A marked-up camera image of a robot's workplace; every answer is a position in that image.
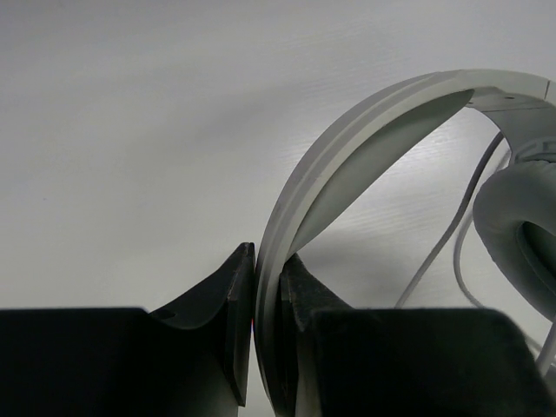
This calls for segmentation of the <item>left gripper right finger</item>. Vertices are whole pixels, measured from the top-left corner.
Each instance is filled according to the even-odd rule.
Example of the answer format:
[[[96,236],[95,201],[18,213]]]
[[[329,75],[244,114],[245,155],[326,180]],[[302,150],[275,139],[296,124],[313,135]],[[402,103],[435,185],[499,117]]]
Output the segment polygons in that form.
[[[340,416],[353,309],[293,255],[280,275],[280,387],[287,416]]]

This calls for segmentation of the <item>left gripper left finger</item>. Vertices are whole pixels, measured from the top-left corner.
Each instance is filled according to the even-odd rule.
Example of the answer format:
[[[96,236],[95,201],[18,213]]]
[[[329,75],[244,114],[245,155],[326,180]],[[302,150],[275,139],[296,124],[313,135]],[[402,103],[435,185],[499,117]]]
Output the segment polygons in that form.
[[[211,275],[149,316],[171,330],[162,345],[170,407],[243,407],[255,285],[255,245],[241,243]]]

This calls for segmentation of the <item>white grey headphones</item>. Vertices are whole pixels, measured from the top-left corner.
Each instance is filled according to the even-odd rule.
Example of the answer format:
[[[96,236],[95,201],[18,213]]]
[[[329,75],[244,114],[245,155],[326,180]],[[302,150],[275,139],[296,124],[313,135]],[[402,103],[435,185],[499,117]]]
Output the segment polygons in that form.
[[[284,264],[413,146],[465,107],[494,122],[513,148],[555,133],[555,84],[549,79],[499,69],[434,72],[356,104],[318,137],[288,178],[256,266],[255,347],[275,414],[288,414],[275,345]]]

